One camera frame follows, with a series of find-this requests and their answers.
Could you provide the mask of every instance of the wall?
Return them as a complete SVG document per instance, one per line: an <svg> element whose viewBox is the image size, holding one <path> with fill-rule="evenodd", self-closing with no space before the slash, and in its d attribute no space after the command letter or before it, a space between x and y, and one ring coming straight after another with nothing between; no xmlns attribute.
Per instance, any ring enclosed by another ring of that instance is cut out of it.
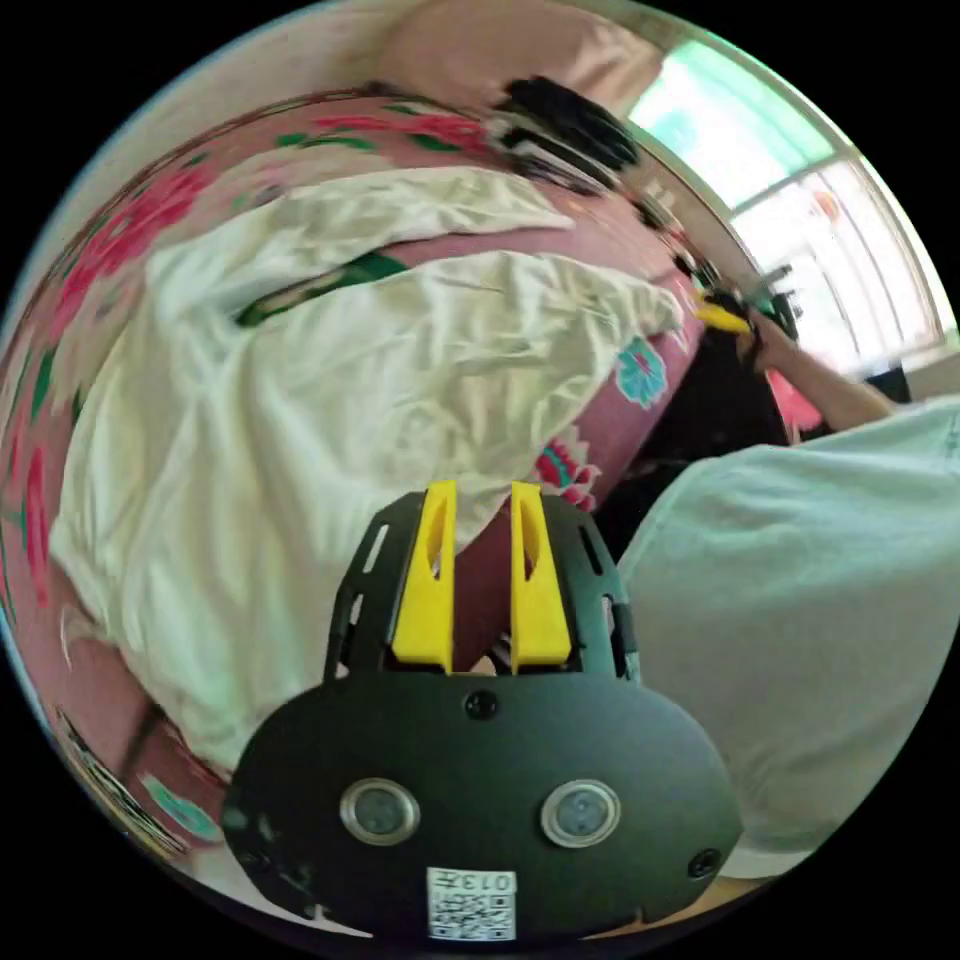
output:
<svg viewBox="0 0 960 960"><path fill-rule="evenodd" d="M683 21L651 9L633 0L555 0L580 7L613 20L621 26L669 51L690 38L690 28Z"/></svg>
<svg viewBox="0 0 960 960"><path fill-rule="evenodd" d="M904 372L914 400L960 394L960 345L948 343L904 361Z"/></svg>

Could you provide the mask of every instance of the light blue shirt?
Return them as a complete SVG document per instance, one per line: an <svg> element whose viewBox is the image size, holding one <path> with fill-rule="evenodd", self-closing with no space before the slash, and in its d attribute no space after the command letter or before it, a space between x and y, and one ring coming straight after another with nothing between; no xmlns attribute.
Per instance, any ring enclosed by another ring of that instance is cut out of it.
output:
<svg viewBox="0 0 960 960"><path fill-rule="evenodd" d="M725 758L723 873L815 850L903 746L960 620L960 397L686 470L620 563L646 685Z"/></svg>

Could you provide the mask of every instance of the yellow object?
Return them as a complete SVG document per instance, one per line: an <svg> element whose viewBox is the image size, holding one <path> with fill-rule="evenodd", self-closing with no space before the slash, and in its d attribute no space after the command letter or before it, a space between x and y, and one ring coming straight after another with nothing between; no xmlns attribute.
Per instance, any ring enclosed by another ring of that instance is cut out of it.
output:
<svg viewBox="0 0 960 960"><path fill-rule="evenodd" d="M704 303L697 311L697 316L708 327L725 330L727 333L750 333L750 324L746 320L718 307L714 303Z"/></svg>
<svg viewBox="0 0 960 960"><path fill-rule="evenodd" d="M456 484L433 483L424 498L420 527L393 635L401 663L453 669L453 560Z"/></svg>
<svg viewBox="0 0 960 960"><path fill-rule="evenodd" d="M516 674L521 667L566 663L572 645L540 487L515 483L511 513L510 640Z"/></svg>

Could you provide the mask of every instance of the screw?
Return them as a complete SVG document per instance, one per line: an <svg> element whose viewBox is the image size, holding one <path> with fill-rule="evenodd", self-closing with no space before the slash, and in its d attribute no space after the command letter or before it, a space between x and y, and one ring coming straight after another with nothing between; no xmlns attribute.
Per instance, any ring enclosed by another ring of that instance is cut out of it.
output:
<svg viewBox="0 0 960 960"><path fill-rule="evenodd" d="M694 880L701 880L713 873L720 865L720 851L701 850L687 865L687 873Z"/></svg>
<svg viewBox="0 0 960 960"><path fill-rule="evenodd" d="M498 706L497 698L489 690L474 690L463 701L463 709L471 720L489 720Z"/></svg>

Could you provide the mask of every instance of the bed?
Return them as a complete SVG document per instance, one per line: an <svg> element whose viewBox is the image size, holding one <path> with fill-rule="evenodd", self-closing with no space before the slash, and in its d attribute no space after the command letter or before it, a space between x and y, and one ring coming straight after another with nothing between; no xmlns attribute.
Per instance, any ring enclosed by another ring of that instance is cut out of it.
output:
<svg viewBox="0 0 960 960"><path fill-rule="evenodd" d="M67 760L88 783L101 785L101 799L108 784L116 815L171 862L185 862L191 850L220 842L223 780L198 763L177 731L157 716L50 562L49 523L85 391L136 300L145 258L158 245L209 230L318 178L459 164L501 168L475 123L415 99L344 90L238 117L161 158L91 220L38 287L4 358L3 611ZM576 422L548 444L533 475L518 478L540 482L547 494L592 511L667 410L703 331L689 281L625 199L538 187L576 222L574 230L447 236L387 247L355 261L333 281L253 305L245 322L262 322L334 285L488 249L567 255L670 289L683 309L681 328L631 344ZM508 541L501 513L458 558L456 669L469 669L508 625ZM106 701L109 712L101 709Z"/></svg>

